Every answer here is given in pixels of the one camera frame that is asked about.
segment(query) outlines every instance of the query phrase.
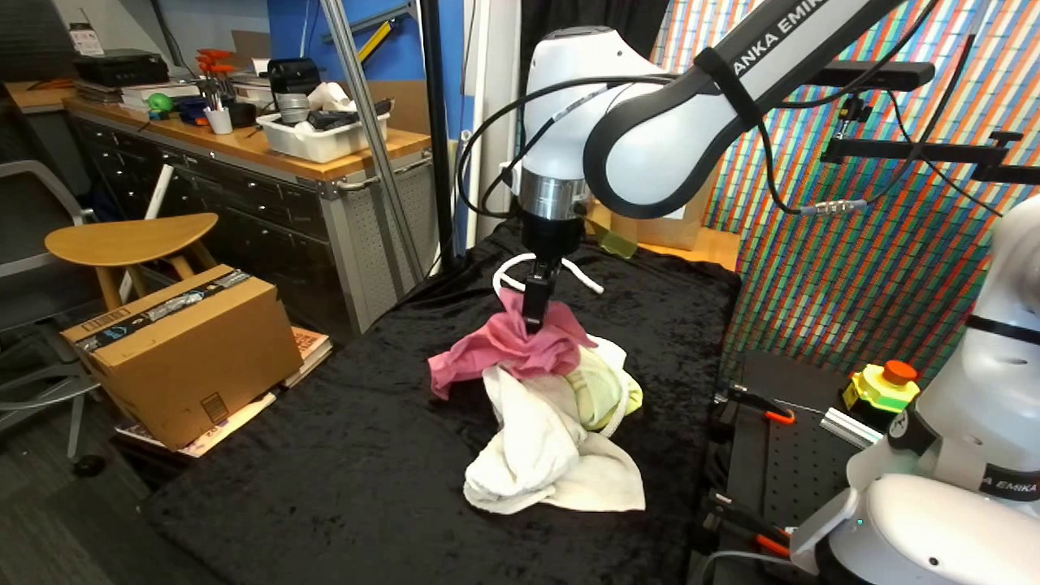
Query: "clamp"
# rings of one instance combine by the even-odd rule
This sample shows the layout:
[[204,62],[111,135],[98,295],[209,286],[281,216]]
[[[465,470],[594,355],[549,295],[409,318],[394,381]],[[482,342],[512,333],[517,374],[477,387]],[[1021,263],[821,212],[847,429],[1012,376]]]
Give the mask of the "clamp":
[[708,491],[708,526],[746,537],[762,553],[790,558],[790,537],[782,526],[763,524],[752,510],[739,506],[729,493]]
[[774,427],[795,427],[796,413],[777,399],[752,394],[746,384],[729,384],[729,390],[716,394],[716,407],[743,402],[762,409]]

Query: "wooden desk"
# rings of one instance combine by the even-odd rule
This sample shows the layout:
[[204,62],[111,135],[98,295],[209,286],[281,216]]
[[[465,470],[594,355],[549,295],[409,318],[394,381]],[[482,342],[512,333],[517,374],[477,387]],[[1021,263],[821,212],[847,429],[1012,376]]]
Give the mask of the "wooden desk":
[[8,81],[3,85],[19,114],[54,114],[67,111],[67,101],[74,96],[70,78],[55,81]]
[[[67,101],[67,111],[71,116],[85,116],[85,121],[101,121],[113,132],[127,132],[135,137],[144,140],[158,140],[175,149],[191,149],[202,152],[209,159],[232,159],[238,166],[249,168],[262,168],[262,172],[278,172],[288,179],[306,179],[306,184],[342,184],[353,179],[359,172],[368,172],[372,166],[372,152],[353,152],[331,163],[306,163],[306,159],[292,159],[283,152],[271,152],[268,146],[268,135],[262,128],[244,128],[233,132],[228,137],[218,137],[204,128],[189,128],[183,121],[146,121],[139,114],[131,114],[119,106],[92,106],[92,101]],[[407,135],[407,132],[392,132],[388,137],[388,156],[407,156],[407,152],[427,152],[428,149],[428,137],[427,135]]]
[[[167,216],[218,212],[204,242],[223,263],[275,281],[290,314],[337,314],[365,333],[418,276],[374,184],[372,152],[306,163],[271,152],[263,132],[215,137],[204,128],[146,121],[119,106],[67,101],[83,152],[127,217],[139,217],[159,166],[175,168]],[[404,195],[407,225],[428,271],[436,201],[428,137],[392,132],[388,152]]]

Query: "brown cardboard box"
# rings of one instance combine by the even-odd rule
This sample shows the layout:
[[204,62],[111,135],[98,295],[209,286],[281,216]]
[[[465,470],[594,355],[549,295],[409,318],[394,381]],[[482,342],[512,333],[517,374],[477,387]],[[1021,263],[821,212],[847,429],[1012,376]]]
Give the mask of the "brown cardboard box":
[[682,217],[626,217],[612,216],[612,231],[635,244],[658,244],[658,246],[694,246],[699,227],[705,225],[716,200],[719,166],[705,179],[705,186],[687,201]]
[[107,397],[171,450],[197,442],[301,371],[278,290],[232,267],[211,267],[62,334]]
[[392,101],[392,128],[428,135],[427,81],[372,81],[374,101]]

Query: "black tablecloth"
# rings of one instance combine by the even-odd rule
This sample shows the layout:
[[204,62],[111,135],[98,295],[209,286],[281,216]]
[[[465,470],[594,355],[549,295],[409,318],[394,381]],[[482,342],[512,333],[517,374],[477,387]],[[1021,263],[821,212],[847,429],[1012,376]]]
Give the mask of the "black tablecloth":
[[427,358],[500,309],[489,283],[517,252],[517,231],[497,227],[158,491],[153,526],[232,583],[682,583],[739,276],[586,244],[575,262],[607,294],[561,276],[555,299],[630,350],[646,407],[614,440],[645,471],[646,510],[492,516],[462,502],[462,475],[496,435],[496,413],[477,384],[436,402]]

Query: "crumpled fabric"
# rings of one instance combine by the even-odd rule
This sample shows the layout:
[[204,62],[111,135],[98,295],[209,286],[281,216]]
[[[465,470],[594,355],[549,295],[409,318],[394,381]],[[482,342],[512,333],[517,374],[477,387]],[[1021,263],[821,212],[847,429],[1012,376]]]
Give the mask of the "crumpled fabric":
[[524,295],[500,290],[500,303],[503,314],[427,360],[433,397],[448,399],[452,384],[477,381],[489,369],[509,369],[519,381],[575,371],[580,349],[593,342],[565,303],[549,299],[536,334],[524,330]]
[[[646,510],[641,470],[612,442],[645,397],[617,346],[600,340],[593,350],[581,349],[581,369],[570,376],[517,381],[503,369],[489,369],[484,390],[500,432],[465,470],[462,493],[472,506],[500,516],[535,505]],[[586,402],[600,402],[604,421],[590,427],[594,413]]]

